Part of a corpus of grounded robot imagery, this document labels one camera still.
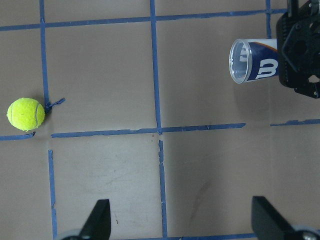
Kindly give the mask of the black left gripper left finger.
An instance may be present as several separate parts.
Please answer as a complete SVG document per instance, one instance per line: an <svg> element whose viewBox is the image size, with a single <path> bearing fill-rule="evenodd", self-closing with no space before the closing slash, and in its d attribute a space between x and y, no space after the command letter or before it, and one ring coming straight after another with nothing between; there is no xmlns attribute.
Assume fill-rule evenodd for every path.
<svg viewBox="0 0 320 240"><path fill-rule="evenodd" d="M108 240L111 235L111 208L108 199L96 202L79 232L81 240Z"/></svg>

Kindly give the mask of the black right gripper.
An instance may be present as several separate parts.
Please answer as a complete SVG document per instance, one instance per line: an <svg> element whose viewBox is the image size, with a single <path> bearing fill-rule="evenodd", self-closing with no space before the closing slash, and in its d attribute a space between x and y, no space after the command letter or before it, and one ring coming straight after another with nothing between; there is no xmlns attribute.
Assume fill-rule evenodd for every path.
<svg viewBox="0 0 320 240"><path fill-rule="evenodd" d="M287 11L276 23L279 82L296 93L320 97L320 2L287 1Z"/></svg>

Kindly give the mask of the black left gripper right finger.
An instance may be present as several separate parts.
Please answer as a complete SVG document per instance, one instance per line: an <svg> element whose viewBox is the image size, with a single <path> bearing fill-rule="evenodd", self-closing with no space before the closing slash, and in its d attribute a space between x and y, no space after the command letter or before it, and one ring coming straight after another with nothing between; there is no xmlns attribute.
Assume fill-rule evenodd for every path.
<svg viewBox="0 0 320 240"><path fill-rule="evenodd" d="M258 240L295 240L297 233L264 196L251 200L251 227Z"/></svg>

